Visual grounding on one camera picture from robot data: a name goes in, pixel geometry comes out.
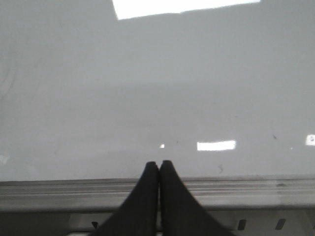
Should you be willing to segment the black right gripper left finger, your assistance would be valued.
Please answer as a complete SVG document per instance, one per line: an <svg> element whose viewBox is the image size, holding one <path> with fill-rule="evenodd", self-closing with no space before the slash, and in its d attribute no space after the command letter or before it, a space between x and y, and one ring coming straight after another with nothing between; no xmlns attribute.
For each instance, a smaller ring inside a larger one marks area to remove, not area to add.
<svg viewBox="0 0 315 236"><path fill-rule="evenodd" d="M155 236L158 212L158 167L148 162L118 210L91 236Z"/></svg>

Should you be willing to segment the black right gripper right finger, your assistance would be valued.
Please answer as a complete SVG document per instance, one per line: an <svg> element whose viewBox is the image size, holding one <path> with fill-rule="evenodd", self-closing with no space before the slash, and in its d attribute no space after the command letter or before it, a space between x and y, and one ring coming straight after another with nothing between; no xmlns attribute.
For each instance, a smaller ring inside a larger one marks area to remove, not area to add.
<svg viewBox="0 0 315 236"><path fill-rule="evenodd" d="M159 170L161 226L164 236L231 236L186 188L173 163L164 160Z"/></svg>

